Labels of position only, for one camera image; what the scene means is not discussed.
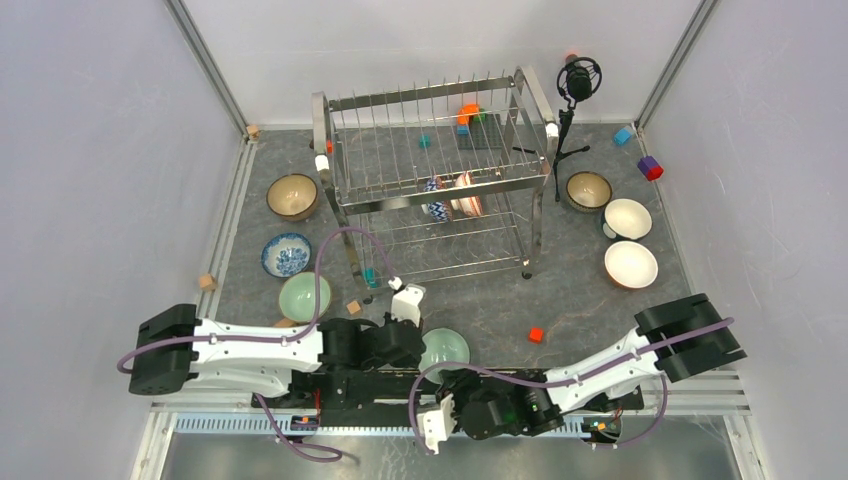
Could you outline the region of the celadon green bowl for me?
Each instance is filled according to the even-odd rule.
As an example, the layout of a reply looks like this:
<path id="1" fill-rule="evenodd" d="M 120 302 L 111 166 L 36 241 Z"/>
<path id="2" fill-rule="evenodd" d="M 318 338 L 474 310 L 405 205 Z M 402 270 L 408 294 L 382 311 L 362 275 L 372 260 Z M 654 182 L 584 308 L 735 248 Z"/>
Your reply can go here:
<path id="1" fill-rule="evenodd" d="M 429 330 L 422 336 L 425 351 L 418 368 L 421 372 L 441 362 L 468 363 L 470 348 L 458 332 L 449 328 Z"/>
<path id="2" fill-rule="evenodd" d="M 301 272 L 287 279 L 278 296 L 278 306 L 284 318 L 297 323 L 309 323 L 315 312 L 316 297 L 320 306 L 318 317 L 324 315 L 332 301 L 329 282 L 319 278 L 320 293 L 316 294 L 316 276 L 313 272 Z"/>

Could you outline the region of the celadon green front bowl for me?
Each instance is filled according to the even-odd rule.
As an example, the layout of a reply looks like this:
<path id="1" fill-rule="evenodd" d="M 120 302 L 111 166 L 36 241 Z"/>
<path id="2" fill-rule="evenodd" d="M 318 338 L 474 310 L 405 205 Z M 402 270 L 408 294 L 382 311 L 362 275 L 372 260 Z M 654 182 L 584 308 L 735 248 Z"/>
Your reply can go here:
<path id="1" fill-rule="evenodd" d="M 278 306 L 284 318 L 297 323 L 309 323 L 315 312 L 316 297 L 320 306 L 318 317 L 324 315 L 332 301 L 329 282 L 319 278 L 320 293 L 316 294 L 316 276 L 313 272 L 301 272 L 287 279 L 278 296 Z"/>

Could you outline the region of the white blue floral bowl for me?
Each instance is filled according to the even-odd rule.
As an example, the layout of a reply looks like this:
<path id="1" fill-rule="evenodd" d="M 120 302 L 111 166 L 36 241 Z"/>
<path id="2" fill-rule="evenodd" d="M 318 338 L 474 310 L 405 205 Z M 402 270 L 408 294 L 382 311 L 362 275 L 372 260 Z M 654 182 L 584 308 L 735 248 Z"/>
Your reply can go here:
<path id="1" fill-rule="evenodd" d="M 286 232 L 270 239 L 262 249 L 260 265 L 275 278 L 289 278 L 305 270 L 312 246 L 302 234 Z"/>

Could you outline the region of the copper bowl with floral motif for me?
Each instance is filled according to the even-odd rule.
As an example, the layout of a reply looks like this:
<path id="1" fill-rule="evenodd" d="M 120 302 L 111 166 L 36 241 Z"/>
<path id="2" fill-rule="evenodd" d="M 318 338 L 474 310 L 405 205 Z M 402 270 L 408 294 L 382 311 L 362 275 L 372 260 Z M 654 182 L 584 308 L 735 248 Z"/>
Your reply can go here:
<path id="1" fill-rule="evenodd" d="M 304 174 L 285 175 L 270 185 L 266 203 L 273 213 L 286 221 L 305 220 L 317 209 L 317 184 Z"/>

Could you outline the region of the white bowl with orange rim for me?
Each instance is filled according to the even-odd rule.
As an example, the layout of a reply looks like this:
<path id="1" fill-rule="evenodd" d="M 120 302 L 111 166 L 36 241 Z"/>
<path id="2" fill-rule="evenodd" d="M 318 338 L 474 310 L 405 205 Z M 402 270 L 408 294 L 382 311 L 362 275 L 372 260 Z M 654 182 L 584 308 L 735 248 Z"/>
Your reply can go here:
<path id="1" fill-rule="evenodd" d="M 604 254 L 604 268 L 614 284 L 629 290 L 652 285 L 659 273 L 654 254 L 633 241 L 611 244 Z"/>

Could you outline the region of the dark bowl with lattice band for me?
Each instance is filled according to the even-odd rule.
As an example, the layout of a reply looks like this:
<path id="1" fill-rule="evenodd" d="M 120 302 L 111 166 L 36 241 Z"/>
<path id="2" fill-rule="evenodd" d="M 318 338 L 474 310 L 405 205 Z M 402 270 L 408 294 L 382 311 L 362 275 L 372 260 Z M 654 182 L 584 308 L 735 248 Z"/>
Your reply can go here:
<path id="1" fill-rule="evenodd" d="M 583 213 L 602 210 L 612 200 L 612 196 L 611 184 L 604 176 L 596 172 L 577 172 L 566 182 L 567 203 Z"/>

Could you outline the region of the blue rimmed small bowl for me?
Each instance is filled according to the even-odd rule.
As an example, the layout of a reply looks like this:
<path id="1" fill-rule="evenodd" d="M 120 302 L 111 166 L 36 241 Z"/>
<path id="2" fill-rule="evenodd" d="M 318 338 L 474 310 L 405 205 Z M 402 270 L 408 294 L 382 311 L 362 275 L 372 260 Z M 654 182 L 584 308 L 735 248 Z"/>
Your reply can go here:
<path id="1" fill-rule="evenodd" d="M 611 241 L 639 242 L 653 227 L 647 208 L 632 199 L 610 201 L 601 214 L 601 231 Z"/>

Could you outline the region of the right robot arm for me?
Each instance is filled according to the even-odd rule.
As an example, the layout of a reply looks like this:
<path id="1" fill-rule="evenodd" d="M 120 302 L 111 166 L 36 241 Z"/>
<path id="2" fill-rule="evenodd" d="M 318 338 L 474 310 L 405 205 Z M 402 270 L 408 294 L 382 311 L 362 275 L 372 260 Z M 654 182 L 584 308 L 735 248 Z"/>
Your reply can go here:
<path id="1" fill-rule="evenodd" d="M 647 379 L 667 386 L 746 358 L 708 296 L 648 308 L 612 346 L 538 375 L 506 375 L 461 362 L 441 363 L 438 404 L 413 415 L 430 448 L 459 429 L 474 440 L 537 436 L 578 410 L 612 410 Z"/>

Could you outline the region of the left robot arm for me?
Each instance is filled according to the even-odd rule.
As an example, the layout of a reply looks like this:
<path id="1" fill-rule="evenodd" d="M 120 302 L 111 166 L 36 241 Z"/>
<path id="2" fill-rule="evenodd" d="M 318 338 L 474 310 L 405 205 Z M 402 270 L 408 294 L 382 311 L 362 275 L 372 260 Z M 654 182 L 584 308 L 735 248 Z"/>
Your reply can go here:
<path id="1" fill-rule="evenodd" d="M 255 327 L 199 318 L 194 305 L 177 304 L 140 325 L 133 364 L 119 366 L 135 395 L 167 395 L 190 384 L 279 397 L 297 408 L 314 394 L 307 374 L 415 367 L 425 350 L 411 320 L 377 325 L 333 318 L 314 328 Z"/>

